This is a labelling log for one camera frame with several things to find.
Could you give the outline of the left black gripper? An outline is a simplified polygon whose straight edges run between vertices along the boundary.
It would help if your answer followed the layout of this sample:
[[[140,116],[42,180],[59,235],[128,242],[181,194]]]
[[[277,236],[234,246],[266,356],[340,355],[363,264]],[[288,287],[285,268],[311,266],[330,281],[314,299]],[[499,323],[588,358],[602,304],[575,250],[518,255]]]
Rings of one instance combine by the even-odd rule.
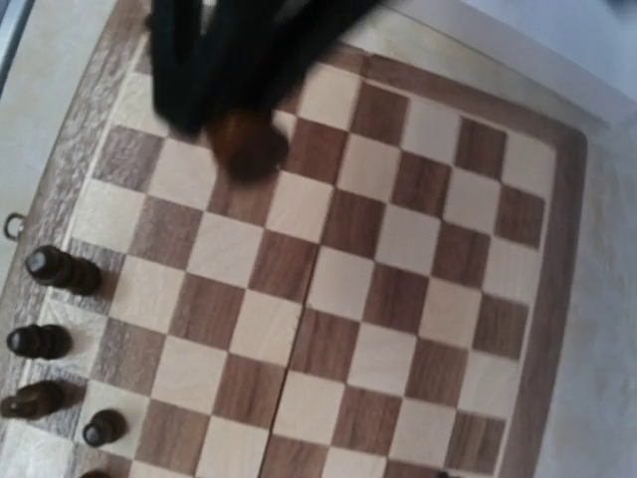
[[[376,0],[153,1],[148,15],[153,106],[193,135],[233,111],[283,100]]]

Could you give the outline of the dark chess king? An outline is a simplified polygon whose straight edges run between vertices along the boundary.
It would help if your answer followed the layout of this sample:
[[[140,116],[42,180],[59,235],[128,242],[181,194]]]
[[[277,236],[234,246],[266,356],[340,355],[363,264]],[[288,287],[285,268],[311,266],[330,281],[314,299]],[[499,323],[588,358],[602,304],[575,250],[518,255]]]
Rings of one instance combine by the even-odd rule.
[[[62,380],[41,380],[24,385],[1,399],[1,416],[37,420],[65,407],[73,385]]]

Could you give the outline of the dark chess bishop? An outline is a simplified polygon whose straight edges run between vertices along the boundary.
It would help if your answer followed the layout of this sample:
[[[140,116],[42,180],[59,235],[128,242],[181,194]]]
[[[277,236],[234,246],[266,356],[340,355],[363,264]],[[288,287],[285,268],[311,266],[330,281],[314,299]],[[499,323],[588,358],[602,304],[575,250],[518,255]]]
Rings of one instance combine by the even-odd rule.
[[[271,113],[235,111],[204,128],[216,162],[239,183],[263,181],[286,161],[290,141]]]
[[[102,283],[101,269],[92,261],[73,256],[54,245],[44,245],[31,252],[24,261],[27,273],[45,287],[89,296]]]

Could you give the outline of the dark chess pawn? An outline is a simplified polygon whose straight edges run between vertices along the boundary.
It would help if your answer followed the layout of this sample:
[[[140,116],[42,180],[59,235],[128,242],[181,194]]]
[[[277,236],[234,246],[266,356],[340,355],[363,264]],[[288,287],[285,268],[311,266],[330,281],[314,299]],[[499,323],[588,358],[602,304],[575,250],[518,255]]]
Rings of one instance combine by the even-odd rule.
[[[110,478],[110,474],[101,469],[93,469],[82,474],[80,478]]]
[[[84,442],[90,447],[102,447],[121,439],[127,431],[124,416],[115,409],[95,413],[82,430]]]

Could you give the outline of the dark chess queen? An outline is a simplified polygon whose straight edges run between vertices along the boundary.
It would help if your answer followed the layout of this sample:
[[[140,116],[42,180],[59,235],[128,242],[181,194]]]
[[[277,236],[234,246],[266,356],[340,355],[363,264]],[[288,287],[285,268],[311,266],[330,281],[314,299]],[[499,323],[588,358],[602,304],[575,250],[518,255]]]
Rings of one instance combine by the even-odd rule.
[[[29,325],[17,328],[6,338],[8,349],[26,359],[60,359],[72,346],[69,332],[58,325]]]

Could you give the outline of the wooden chess board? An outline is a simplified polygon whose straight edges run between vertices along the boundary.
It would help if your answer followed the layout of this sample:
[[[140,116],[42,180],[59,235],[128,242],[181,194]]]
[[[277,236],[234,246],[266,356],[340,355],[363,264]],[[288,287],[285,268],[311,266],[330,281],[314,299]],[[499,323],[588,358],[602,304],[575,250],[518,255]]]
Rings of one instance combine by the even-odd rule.
[[[1,392],[73,387],[3,419],[5,477],[532,477],[562,349],[585,136],[344,46],[275,109],[291,142],[233,184],[152,111],[144,1],[115,4],[1,300],[58,359],[1,354]],[[24,266],[94,262],[89,296]],[[127,431],[90,447],[103,409]]]

